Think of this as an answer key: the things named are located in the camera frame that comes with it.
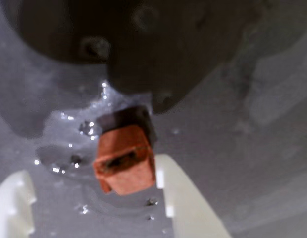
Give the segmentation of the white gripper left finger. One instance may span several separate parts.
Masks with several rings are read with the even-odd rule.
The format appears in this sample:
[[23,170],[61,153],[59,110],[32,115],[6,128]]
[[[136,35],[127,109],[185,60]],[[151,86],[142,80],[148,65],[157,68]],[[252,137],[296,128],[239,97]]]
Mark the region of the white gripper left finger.
[[29,238],[35,231],[32,204],[35,189],[26,170],[9,175],[0,184],[0,238]]

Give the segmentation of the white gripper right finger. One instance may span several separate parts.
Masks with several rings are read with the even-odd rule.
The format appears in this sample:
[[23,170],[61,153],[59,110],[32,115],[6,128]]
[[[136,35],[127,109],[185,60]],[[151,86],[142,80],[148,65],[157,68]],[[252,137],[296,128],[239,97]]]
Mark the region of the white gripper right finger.
[[230,238],[231,235],[190,177],[169,155],[155,156],[156,186],[175,238]]

